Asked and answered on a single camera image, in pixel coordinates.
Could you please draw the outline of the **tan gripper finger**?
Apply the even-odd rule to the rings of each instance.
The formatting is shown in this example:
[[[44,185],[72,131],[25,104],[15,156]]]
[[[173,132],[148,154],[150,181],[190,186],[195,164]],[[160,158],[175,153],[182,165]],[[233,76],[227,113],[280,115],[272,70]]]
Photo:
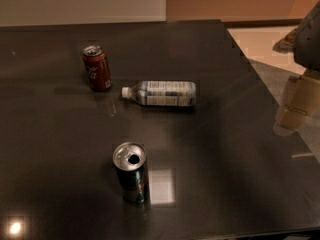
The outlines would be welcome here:
[[[320,71],[306,69],[286,82],[273,130],[288,136],[300,128],[320,107]]]

